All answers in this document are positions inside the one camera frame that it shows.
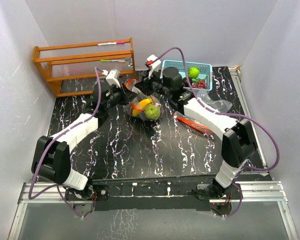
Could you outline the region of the yellow fake banana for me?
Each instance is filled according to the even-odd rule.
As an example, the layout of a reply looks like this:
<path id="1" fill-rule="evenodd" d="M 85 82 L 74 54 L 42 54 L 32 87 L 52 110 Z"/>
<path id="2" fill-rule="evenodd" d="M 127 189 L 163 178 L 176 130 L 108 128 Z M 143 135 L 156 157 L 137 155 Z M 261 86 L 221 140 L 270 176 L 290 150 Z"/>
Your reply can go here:
<path id="1" fill-rule="evenodd" d="M 132 107 L 132 116 L 137 117 L 140 113 L 146 110 L 148 105 L 152 103 L 152 100 L 150 100 L 149 98 L 143 99 L 137 104 L 131 103 L 130 106 Z"/>

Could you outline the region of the zip bag with grapes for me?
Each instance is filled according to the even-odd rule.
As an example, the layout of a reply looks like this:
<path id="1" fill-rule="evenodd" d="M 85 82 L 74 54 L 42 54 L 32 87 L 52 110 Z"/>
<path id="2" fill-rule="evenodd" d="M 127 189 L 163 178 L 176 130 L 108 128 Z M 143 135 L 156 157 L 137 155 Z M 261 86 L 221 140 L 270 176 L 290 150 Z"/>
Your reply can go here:
<path id="1" fill-rule="evenodd" d="M 153 95 L 142 93 L 135 87 L 136 83 L 137 80 L 132 78 L 125 84 L 126 88 L 137 93 L 137 96 L 123 107 L 124 113 L 142 121 L 158 121 L 164 114 L 162 104 Z"/>

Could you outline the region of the green bumpy fruit bag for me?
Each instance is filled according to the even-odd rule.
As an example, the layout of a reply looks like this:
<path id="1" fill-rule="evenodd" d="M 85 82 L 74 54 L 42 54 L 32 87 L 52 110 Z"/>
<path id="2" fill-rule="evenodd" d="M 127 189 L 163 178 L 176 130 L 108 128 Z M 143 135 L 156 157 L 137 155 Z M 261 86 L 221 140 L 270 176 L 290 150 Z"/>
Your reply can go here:
<path id="1" fill-rule="evenodd" d="M 161 116 L 161 107 L 155 104 L 149 105 L 145 109 L 144 114 L 148 119 L 156 121 Z"/>

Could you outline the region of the green fake chili pepper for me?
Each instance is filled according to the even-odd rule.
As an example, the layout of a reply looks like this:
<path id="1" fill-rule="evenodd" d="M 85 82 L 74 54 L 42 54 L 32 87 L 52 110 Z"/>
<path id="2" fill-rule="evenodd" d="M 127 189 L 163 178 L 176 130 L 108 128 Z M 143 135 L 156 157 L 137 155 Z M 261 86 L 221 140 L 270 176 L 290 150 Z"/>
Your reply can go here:
<path id="1" fill-rule="evenodd" d="M 200 78 L 192 78 L 191 80 L 192 80 L 193 83 L 197 83 L 197 82 L 201 81 Z"/>

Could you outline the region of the green bumpy fake fruit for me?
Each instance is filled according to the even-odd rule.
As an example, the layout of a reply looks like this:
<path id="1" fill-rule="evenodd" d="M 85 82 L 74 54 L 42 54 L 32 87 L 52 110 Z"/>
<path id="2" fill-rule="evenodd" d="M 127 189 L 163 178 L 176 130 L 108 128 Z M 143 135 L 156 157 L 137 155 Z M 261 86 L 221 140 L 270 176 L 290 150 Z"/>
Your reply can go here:
<path id="1" fill-rule="evenodd" d="M 190 67 L 188 70 L 188 77 L 191 79 L 197 79 L 200 75 L 200 70 L 196 67 Z"/>

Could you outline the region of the red fake grape bunch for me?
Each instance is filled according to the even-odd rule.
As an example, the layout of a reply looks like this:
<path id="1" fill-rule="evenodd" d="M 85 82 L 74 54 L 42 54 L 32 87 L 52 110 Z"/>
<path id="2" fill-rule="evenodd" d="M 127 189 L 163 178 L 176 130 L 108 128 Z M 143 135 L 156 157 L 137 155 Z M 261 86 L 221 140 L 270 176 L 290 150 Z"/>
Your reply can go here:
<path id="1" fill-rule="evenodd" d="M 199 82 L 192 82 L 192 87 L 195 89 L 207 89 L 206 81 L 201 79 Z"/>

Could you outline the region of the light blue plastic basket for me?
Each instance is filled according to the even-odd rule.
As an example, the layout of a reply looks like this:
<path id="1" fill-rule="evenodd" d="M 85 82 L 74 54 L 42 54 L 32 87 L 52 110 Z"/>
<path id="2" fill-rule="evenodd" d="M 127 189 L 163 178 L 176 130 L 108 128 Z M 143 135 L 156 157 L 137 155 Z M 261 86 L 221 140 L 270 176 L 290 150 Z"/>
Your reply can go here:
<path id="1" fill-rule="evenodd" d="M 182 78 L 186 77 L 186 72 L 188 72 L 190 68 L 198 69 L 199 75 L 197 78 L 205 81 L 204 90 L 211 91 L 213 89 L 213 68 L 210 64 L 186 61 L 185 66 L 186 68 L 184 68 L 183 62 L 178 60 L 164 60 L 162 62 L 162 70 L 165 68 L 174 67 L 178 69 L 178 72 Z"/>

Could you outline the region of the zip bag red seal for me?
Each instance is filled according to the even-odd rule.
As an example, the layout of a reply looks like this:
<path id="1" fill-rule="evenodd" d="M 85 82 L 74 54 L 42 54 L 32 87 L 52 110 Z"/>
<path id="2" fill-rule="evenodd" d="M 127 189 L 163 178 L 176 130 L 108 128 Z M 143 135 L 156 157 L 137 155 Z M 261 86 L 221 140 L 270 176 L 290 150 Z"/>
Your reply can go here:
<path id="1" fill-rule="evenodd" d="M 175 94 L 168 102 L 175 111 L 208 127 L 220 139 L 227 129 L 231 129 L 237 124 L 235 118 L 222 115 L 218 110 L 196 98 L 189 90 Z"/>

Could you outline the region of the dark red fake fruit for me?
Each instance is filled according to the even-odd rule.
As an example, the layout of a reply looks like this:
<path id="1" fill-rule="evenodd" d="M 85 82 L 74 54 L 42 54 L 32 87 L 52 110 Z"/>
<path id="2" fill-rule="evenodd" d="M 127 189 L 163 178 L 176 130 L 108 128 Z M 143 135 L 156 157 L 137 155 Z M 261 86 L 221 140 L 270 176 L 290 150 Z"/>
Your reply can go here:
<path id="1" fill-rule="evenodd" d="M 189 88 L 189 86 L 191 86 L 192 84 L 193 84 L 193 81 L 192 81 L 191 78 L 189 80 L 187 80 L 186 77 L 183 78 L 183 85 L 184 85 L 184 87 Z"/>

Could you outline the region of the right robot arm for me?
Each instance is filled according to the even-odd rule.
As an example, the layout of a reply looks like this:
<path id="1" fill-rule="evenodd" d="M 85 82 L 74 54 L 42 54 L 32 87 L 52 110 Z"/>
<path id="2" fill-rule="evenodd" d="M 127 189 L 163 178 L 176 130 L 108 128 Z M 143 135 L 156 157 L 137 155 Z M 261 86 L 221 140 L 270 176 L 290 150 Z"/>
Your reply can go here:
<path id="1" fill-rule="evenodd" d="M 221 140 L 223 162 L 212 190 L 220 199 L 229 195 L 230 185 L 258 148 L 252 124 L 247 119 L 229 117 L 196 98 L 184 88 L 184 79 L 175 67 L 165 68 L 162 74 L 148 70 L 135 87 L 147 96 L 165 96 L 174 110 L 208 127 Z"/>

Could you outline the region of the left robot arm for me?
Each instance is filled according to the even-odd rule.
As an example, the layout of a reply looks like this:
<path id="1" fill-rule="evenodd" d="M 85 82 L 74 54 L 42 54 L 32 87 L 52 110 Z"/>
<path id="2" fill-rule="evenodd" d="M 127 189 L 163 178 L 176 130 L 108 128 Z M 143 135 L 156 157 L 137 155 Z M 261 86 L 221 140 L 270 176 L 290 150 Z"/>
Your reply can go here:
<path id="1" fill-rule="evenodd" d="M 96 88 L 90 103 L 73 123 L 53 136 L 38 139 L 31 166 L 33 179 L 41 177 L 70 187 L 81 199 L 89 199 L 94 188 L 88 184 L 88 177 L 72 169 L 71 152 L 106 122 L 111 108 L 128 105 L 137 95 L 122 83 L 103 92 Z"/>

